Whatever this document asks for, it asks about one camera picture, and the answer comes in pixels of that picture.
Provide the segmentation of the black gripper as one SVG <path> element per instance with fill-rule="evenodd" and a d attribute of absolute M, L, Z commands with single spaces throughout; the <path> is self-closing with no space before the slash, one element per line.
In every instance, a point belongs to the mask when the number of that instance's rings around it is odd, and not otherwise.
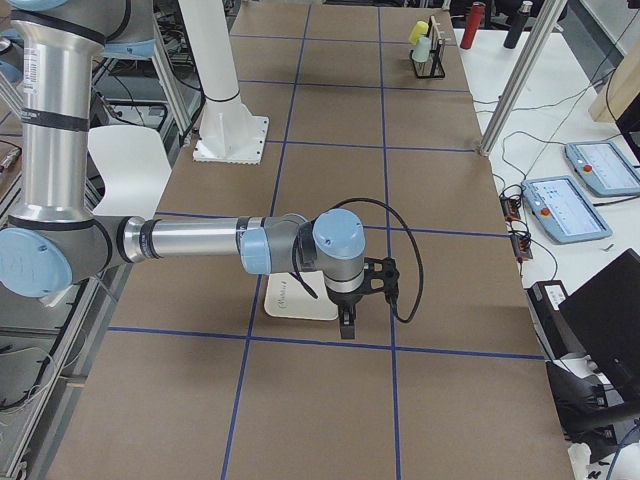
<path fill-rule="evenodd" d="M 330 300 L 338 307 L 339 330 L 342 340 L 354 340 L 356 336 L 355 306 L 361 301 L 361 295 L 357 292 L 330 291 Z"/>

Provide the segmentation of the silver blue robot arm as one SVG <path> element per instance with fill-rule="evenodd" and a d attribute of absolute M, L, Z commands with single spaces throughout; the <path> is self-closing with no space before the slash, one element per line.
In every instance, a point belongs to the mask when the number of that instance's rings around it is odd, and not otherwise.
<path fill-rule="evenodd" d="M 86 206 L 92 61 L 111 45 L 151 55 L 153 20 L 149 1 L 12 3 L 24 41 L 23 196 L 1 232 L 2 284 L 39 298 L 123 263 L 237 255 L 251 274 L 321 272 L 340 333 L 353 338 L 366 241 L 348 210 L 310 222 L 294 214 L 168 222 L 97 216 Z"/>

